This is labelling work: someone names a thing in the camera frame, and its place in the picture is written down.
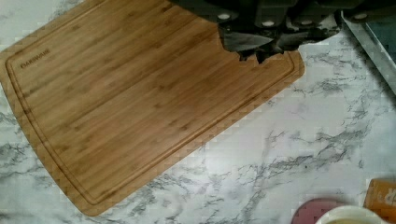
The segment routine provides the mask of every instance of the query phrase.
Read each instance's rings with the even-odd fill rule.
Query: countertop
[[[81,1],[0,0],[0,50]],[[344,30],[300,47],[305,74],[99,217],[51,179],[0,90],[0,223],[290,223],[304,202],[362,205],[396,178],[395,96]]]

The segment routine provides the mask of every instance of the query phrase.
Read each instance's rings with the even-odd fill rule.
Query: gray veining
[[[1,49],[79,2],[4,3]],[[99,217],[56,186],[1,91],[0,223],[272,224],[312,198],[362,205],[370,179],[396,179],[395,97],[348,30],[300,52],[301,79]]]

